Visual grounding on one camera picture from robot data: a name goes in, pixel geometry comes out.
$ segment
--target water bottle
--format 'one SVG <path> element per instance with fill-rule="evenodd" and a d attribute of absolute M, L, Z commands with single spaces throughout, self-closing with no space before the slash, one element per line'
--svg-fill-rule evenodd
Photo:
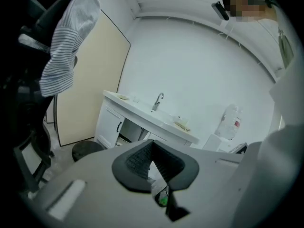
<path fill-rule="evenodd" d="M 240 127 L 242 112 L 243 110 L 235 104 L 229 105 L 225 110 L 215 134 L 218 137 L 232 140 Z"/>

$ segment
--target faucet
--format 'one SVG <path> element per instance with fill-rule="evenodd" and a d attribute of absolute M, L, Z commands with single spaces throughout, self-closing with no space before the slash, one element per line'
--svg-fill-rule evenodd
<path fill-rule="evenodd" d="M 152 110 L 156 111 L 157 110 L 157 107 L 159 106 L 160 104 L 160 101 L 158 101 L 160 99 L 160 96 L 161 98 L 163 99 L 163 93 L 160 93 L 157 97 L 157 100 L 155 101 L 154 103 L 154 106 L 152 107 Z"/>

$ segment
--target black cabinet handle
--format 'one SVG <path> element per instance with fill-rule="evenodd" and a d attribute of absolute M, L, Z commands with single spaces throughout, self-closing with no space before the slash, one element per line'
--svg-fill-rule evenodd
<path fill-rule="evenodd" d="M 118 132 L 118 128 L 119 128 L 120 124 L 122 124 L 122 122 L 120 122 L 120 123 L 118 124 L 117 129 L 116 129 L 116 132 Z"/>

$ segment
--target striped shirt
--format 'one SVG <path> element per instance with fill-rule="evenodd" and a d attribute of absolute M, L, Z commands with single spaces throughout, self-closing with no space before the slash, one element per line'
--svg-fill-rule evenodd
<path fill-rule="evenodd" d="M 71 0 L 58 22 L 51 43 L 51 59 L 39 82 L 44 97 L 57 95 L 73 85 L 76 53 L 96 24 L 100 0 Z"/>

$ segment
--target white countertop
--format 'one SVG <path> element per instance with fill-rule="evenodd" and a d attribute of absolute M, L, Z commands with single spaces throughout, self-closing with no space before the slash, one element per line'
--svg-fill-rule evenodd
<path fill-rule="evenodd" d="M 164 111 L 161 110 L 153 111 L 152 106 L 149 107 L 148 104 L 143 102 L 136 103 L 131 99 L 122 100 L 118 98 L 118 95 L 120 95 L 118 93 L 104 90 L 103 94 L 105 97 L 116 102 L 117 104 L 121 105 L 122 107 L 126 108 L 132 113 L 146 119 L 147 121 L 157 125 L 158 127 L 180 138 L 183 138 L 194 144 L 198 144 L 200 141 L 197 137 L 193 136 L 190 131 L 186 132 L 185 130 L 177 126 L 173 122 L 172 116 Z"/>

